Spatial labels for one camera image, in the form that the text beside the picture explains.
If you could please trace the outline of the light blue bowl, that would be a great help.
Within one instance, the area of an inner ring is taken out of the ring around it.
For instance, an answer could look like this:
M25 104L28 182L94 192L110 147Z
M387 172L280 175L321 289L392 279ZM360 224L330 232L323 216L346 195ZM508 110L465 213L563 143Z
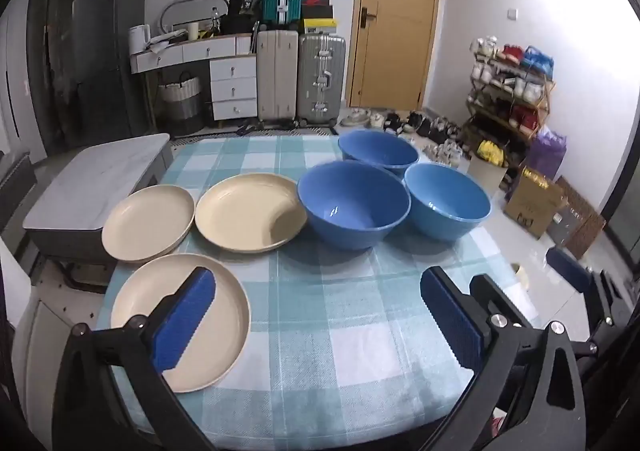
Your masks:
M491 213L486 192L469 176L440 164L414 164L404 182L411 196L408 219L431 239L454 242Z

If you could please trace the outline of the cream plate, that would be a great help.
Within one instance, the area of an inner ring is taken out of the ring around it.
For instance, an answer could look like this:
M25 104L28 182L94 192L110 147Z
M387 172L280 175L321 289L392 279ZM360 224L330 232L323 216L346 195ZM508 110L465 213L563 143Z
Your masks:
M216 293L177 366L163 373L175 393L192 393L215 384L242 353L250 331L250 303L236 276L219 261L204 255L156 258L134 271L125 282L111 314L112 327L122 327L133 315L148 315L197 267L213 272Z
M259 254L292 241L307 222L296 182L278 174L238 174L198 200L195 224L207 241L239 254Z
M123 263L145 263L175 249L191 229L192 195L177 185L158 184L119 202L106 219L101 240Z

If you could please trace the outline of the cardboard box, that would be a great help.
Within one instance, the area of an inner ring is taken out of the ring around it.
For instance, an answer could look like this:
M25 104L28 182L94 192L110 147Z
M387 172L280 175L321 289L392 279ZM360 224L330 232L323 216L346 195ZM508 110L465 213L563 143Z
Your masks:
M567 203L563 189L536 170L524 167L504 213L536 239Z

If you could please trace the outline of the teal checked tablecloth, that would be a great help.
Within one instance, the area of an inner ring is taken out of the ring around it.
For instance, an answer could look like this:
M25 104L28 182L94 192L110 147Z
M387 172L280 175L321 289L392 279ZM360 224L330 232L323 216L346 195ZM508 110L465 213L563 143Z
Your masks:
M445 416L472 374L422 301L429 267L444 269L459 289L488 275L530 323L539 321L483 228L447 244L404 222L362 252L337 249L307 228L259 255L223 251L192 231L180 251L223 263L250 302L250 333L233 369L181 396L220 449L358 445Z

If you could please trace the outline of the purple plastic bag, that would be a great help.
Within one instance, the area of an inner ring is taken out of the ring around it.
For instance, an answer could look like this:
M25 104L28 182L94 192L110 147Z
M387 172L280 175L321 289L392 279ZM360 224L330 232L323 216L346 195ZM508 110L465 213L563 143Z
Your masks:
M566 150L567 137L544 126L530 144L525 166L554 180L563 163Z

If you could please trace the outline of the marble top coffee table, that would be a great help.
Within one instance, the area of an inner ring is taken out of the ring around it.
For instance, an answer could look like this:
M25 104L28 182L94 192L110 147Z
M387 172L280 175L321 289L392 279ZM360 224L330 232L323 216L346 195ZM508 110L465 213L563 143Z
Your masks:
M52 260L111 263L101 240L106 219L130 194L160 182L173 159L167 133L85 148L36 200L23 229Z

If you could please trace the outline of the wooden shoe rack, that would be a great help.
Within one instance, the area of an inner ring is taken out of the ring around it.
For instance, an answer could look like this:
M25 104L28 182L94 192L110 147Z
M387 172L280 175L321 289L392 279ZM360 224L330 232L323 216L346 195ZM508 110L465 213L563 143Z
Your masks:
M470 148L495 143L503 149L506 165L521 166L551 112L554 60L533 46L500 46L494 36L473 40L470 51L464 142Z

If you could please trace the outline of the woven laundry basket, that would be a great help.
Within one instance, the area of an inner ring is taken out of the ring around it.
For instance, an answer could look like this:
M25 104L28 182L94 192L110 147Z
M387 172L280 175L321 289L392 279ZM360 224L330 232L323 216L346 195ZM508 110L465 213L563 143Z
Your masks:
M162 123L171 137L187 136L204 127L201 81L184 70L177 82L160 85Z

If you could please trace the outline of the white drawer desk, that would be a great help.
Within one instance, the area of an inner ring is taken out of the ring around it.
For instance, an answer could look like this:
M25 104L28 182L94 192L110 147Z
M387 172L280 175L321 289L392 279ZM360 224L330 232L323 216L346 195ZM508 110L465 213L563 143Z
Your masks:
M247 119L257 116L256 55L250 34L183 41L154 52L146 49L130 56L131 72L146 73L167 67L185 70L208 64L206 86L213 119Z

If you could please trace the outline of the beige suitcase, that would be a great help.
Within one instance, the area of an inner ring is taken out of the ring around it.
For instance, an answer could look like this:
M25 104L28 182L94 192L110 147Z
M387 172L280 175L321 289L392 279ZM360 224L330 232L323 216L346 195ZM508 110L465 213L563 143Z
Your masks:
M257 35L257 117L262 122L296 116L298 33L262 30Z

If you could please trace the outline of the white kettle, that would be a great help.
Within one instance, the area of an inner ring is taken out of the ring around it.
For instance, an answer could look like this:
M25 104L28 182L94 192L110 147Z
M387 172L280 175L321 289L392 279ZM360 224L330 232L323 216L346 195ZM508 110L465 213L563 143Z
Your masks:
M128 30L129 54L136 55L145 52L151 41L151 29L149 24L132 26Z

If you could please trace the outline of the silver suitcase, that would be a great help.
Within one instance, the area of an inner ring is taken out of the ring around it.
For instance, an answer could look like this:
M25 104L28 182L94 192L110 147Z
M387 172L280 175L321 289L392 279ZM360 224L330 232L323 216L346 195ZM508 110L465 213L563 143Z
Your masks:
M296 112L299 124L334 126L340 115L346 60L344 38L299 37Z

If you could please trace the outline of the oval mirror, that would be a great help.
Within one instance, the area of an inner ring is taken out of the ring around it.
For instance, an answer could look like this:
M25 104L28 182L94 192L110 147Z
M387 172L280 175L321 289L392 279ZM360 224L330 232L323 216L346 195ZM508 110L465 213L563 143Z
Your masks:
M228 0L174 0L160 11L156 25L162 33L169 33L192 22L210 22L214 11L219 15L228 12L228 3Z

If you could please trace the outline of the wooden door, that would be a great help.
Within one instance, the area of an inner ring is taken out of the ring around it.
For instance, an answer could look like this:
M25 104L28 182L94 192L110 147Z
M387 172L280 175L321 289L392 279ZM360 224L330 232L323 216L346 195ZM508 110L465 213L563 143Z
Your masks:
M354 0L345 96L351 107L423 104L439 0Z

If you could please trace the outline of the stack of shoe boxes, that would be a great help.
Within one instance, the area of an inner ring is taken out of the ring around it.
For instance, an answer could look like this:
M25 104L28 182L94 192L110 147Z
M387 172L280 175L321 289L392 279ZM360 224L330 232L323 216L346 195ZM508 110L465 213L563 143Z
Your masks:
M337 34L332 0L302 0L304 34Z

